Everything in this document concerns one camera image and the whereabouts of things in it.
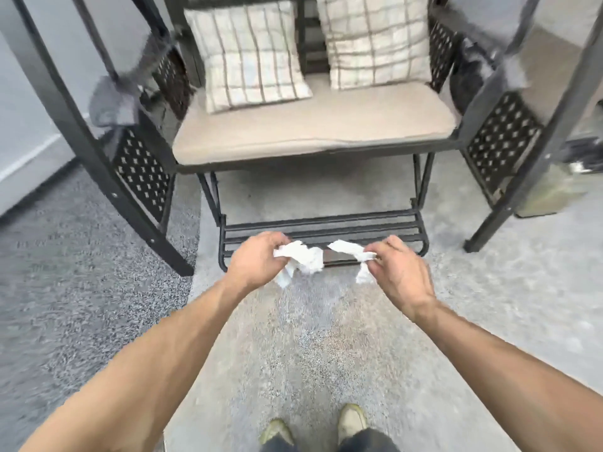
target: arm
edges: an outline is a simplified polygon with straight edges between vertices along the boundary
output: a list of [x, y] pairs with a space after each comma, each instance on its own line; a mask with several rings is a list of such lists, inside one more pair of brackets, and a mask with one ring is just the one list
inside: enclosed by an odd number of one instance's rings
[[391, 302], [448, 357], [521, 450], [600, 448], [603, 397], [440, 303], [428, 266], [397, 237], [366, 250], [381, 259], [369, 270]]
[[27, 440], [22, 452], [151, 451], [238, 303], [272, 280], [282, 233], [262, 233], [233, 255], [228, 273], [182, 310], [124, 347]]

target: sneaker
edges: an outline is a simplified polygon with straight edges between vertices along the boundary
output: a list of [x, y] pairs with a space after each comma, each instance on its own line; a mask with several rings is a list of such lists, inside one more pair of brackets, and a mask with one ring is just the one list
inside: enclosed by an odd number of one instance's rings
[[295, 445], [293, 441], [293, 435], [291, 434], [291, 430], [285, 423], [283, 419], [273, 419], [270, 420], [270, 423], [266, 427], [266, 429], [262, 432], [260, 436], [260, 444], [266, 444], [270, 439], [274, 438], [277, 434], [280, 435], [285, 441], [287, 441], [291, 445]]
[[337, 423], [338, 444], [366, 428], [368, 428], [367, 417], [362, 408], [358, 404], [346, 404], [341, 410]]

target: lattice side panel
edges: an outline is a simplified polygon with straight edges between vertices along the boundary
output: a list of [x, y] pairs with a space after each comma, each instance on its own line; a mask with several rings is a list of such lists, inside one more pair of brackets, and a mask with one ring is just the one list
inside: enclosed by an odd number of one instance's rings
[[172, 50], [153, 73], [155, 82], [179, 121], [185, 118], [192, 89], [186, 69], [177, 51]]
[[517, 92], [506, 92], [467, 148], [470, 160], [490, 193], [514, 175], [517, 161], [542, 125]]
[[429, 54], [432, 76], [430, 85], [438, 93], [450, 74], [457, 51], [456, 33], [439, 22], [430, 22]]
[[149, 213], [161, 221], [170, 175], [131, 129], [125, 129], [113, 158], [113, 167]]

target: throw pillow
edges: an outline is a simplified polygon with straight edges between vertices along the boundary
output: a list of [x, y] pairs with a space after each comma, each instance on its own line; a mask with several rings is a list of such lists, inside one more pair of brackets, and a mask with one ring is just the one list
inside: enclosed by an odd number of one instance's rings
[[431, 82], [428, 0], [317, 0], [333, 89]]
[[291, 1], [185, 15], [205, 66], [208, 113], [312, 96], [300, 70]]

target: hand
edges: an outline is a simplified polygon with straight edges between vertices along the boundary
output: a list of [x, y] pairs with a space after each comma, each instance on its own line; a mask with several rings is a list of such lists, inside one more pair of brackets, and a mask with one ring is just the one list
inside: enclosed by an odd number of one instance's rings
[[368, 262], [368, 270], [394, 306], [415, 323], [428, 316], [438, 301], [427, 263], [394, 235], [369, 244], [365, 252], [379, 257]]
[[289, 261], [286, 257], [274, 258], [273, 251], [288, 243], [289, 238], [278, 231], [250, 237], [232, 255], [225, 281], [240, 287], [244, 295], [266, 285]]

